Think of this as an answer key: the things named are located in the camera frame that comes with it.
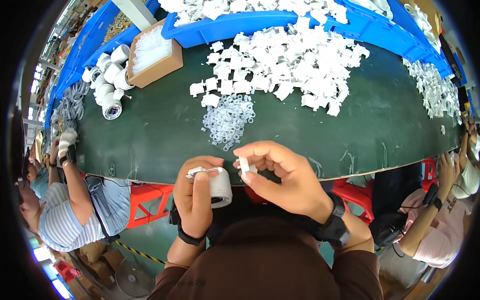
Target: smartwatch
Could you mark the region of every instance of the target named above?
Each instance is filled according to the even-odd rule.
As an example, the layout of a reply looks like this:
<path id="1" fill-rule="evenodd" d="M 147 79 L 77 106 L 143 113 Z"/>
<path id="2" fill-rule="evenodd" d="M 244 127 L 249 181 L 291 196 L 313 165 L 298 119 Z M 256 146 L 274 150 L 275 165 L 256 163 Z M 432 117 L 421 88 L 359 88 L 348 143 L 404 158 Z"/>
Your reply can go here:
<path id="1" fill-rule="evenodd" d="M 342 220 L 345 213 L 345 203 L 343 199 L 331 192 L 327 195 L 332 199 L 334 208 L 325 224 L 319 228 L 318 234 L 322 240 L 329 242 L 334 247 L 342 248 L 350 237 L 350 233 Z"/>
<path id="2" fill-rule="evenodd" d="M 442 201 L 440 201 L 440 199 L 438 197 L 435 198 L 435 200 L 433 200 L 430 203 L 433 204 L 438 209 L 438 211 L 440 211 L 442 209 L 443 204 L 442 204 Z"/>
<path id="3" fill-rule="evenodd" d="M 60 165 L 63 167 L 63 162 L 65 160 L 68 160 L 67 156 L 65 155 L 64 157 L 60 158 Z"/>
<path id="4" fill-rule="evenodd" d="M 193 246 L 200 246 L 200 243 L 205 239 L 205 237 L 207 235 L 207 233 L 204 233 L 204 235 L 202 237 L 198 238 L 198 239 L 189 236 L 188 234 L 186 234 L 183 231 L 183 229 L 181 227 L 181 219 L 180 218 L 178 219 L 177 228 L 178 228 L 178 231 L 179 231 L 179 238 L 182 241 L 184 241 L 185 243 L 193 245 Z"/>

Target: yellow black warning tape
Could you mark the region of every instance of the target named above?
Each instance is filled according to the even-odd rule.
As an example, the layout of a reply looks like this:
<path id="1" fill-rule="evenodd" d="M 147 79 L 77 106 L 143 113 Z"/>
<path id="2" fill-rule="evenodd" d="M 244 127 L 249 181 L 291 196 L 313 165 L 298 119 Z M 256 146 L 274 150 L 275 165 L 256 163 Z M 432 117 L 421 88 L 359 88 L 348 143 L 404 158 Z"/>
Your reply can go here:
<path id="1" fill-rule="evenodd" d="M 125 245 L 125 244 L 123 244 L 123 243 L 120 243 L 120 242 L 117 241 L 117 240 L 116 240 L 115 242 L 116 242 L 118 245 L 122 246 L 123 248 L 132 251 L 133 253 L 139 254 L 139 255 L 141 255 L 141 256 L 143 256 L 143 257 L 146 257 L 146 258 L 149 258 L 149 259 L 153 260 L 154 262 L 161 263 L 161 264 L 165 264 L 164 261 L 161 261 L 161 260 L 159 260 L 159 259 L 156 259 L 155 257 L 152 257 L 152 256 L 147 255 L 147 254 L 145 254 L 145 253 L 142 253 L 142 252 L 140 252 L 140 251 L 137 251 L 137 250 L 135 250 L 134 248 L 130 248 L 129 246 L 127 246 L 127 245 Z"/>

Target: striped shirt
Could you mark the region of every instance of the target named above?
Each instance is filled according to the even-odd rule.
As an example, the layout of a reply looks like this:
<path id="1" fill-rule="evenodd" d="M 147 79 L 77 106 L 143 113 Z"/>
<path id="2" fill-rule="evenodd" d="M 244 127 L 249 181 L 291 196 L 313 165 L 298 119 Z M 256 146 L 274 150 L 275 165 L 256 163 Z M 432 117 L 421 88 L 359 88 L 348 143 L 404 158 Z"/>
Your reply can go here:
<path id="1" fill-rule="evenodd" d="M 38 233 L 52 249 L 68 252 L 105 237 L 94 211 L 85 225 L 80 224 L 73 213 L 65 184 L 53 183 L 43 200 L 46 204 L 38 222 Z"/>

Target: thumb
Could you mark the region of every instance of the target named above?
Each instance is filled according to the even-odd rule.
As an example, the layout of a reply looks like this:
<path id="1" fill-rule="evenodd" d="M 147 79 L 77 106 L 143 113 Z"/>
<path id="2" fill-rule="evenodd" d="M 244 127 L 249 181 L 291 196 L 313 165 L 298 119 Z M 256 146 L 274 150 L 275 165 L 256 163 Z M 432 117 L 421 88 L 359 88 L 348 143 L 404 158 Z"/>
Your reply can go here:
<path id="1" fill-rule="evenodd" d="M 285 187 L 275 183 L 260 174 L 246 172 L 242 174 L 243 181 L 255 192 L 255 194 L 274 204 L 284 196 Z"/>
<path id="2" fill-rule="evenodd" d="M 212 209 L 210 197 L 210 177 L 205 172 L 199 172 L 193 180 L 192 214 L 203 215 Z"/>

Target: blue plastic bin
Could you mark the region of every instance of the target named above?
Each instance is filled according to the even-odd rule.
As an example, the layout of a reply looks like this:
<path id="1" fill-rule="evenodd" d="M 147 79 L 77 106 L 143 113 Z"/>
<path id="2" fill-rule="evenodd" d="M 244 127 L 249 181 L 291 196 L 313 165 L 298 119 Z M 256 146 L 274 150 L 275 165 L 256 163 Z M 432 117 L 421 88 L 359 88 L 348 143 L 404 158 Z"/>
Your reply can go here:
<path id="1" fill-rule="evenodd" d="M 116 35 L 115 37 L 113 37 L 103 46 L 100 46 L 103 43 L 103 38 L 105 34 L 107 34 L 108 25 L 113 23 L 113 20 L 120 12 L 120 9 L 114 3 L 112 3 L 111 1 L 109 3 L 111 7 L 108 8 L 108 11 L 105 13 L 106 15 L 104 15 L 102 18 L 103 24 L 101 24 L 101 29 L 96 31 L 94 37 L 95 41 L 92 41 L 93 45 L 95 45 L 96 48 L 93 54 L 91 54 L 89 58 L 83 61 L 82 68 L 85 68 L 86 66 L 95 66 L 96 61 L 100 57 L 100 54 L 104 52 L 107 54 L 111 54 L 113 52 L 113 49 L 121 44 L 126 44 L 130 46 L 133 39 L 141 32 L 141 30 L 138 29 L 137 26 L 132 25 L 118 35 Z M 160 3 L 158 3 L 157 0 L 147 0 L 147 2 L 145 2 L 145 6 L 152 14 L 155 14 L 156 11 L 160 8 Z"/>
<path id="2" fill-rule="evenodd" d="M 160 7 L 160 3 L 157 0 L 147 0 L 145 5 L 152 13 L 155 13 Z M 84 67 L 95 65 L 96 60 L 104 50 L 111 53 L 113 48 L 119 45 L 117 44 L 119 41 L 128 44 L 132 43 L 133 38 L 140 32 L 135 25 L 130 26 L 100 47 L 105 34 L 107 34 L 108 26 L 113 23 L 119 12 L 120 9 L 112 1 L 108 1 L 85 23 L 60 73 L 59 85 L 55 94 L 56 98 L 61 98 L 65 88 L 80 80 Z"/>
<path id="3" fill-rule="evenodd" d="M 417 25 L 413 17 L 408 13 L 407 9 L 398 0 L 387 0 L 393 13 L 393 21 L 400 25 L 401 28 L 416 37 L 431 53 L 424 58 L 423 62 L 429 62 L 435 65 L 442 78 L 452 74 L 450 64 L 446 60 L 445 55 L 440 50 L 440 54 L 432 47 L 427 37 Z"/>
<path id="4" fill-rule="evenodd" d="M 412 62 L 433 63 L 442 78 L 452 74 L 446 59 L 430 45 L 407 10 L 397 0 L 387 1 L 394 15 L 393 22 L 349 0 L 336 0 L 347 8 L 349 23 L 336 26 L 333 30 L 344 37 L 382 47 Z"/>
<path id="5" fill-rule="evenodd" d="M 190 48 L 201 44 L 209 44 L 223 39 L 233 38 L 240 32 L 245 35 L 252 35 L 255 31 L 272 26 L 287 26 L 288 23 L 297 22 L 297 14 L 287 11 L 269 12 L 239 12 L 219 16 L 215 21 L 203 19 L 195 23 L 181 27 L 174 27 L 177 20 L 177 13 L 169 13 L 163 29 L 162 36 L 165 39 L 174 38 L 182 47 Z M 333 17 L 328 17 L 324 24 L 325 31 L 332 26 L 341 25 Z M 310 18 L 310 28 L 319 23 Z"/>

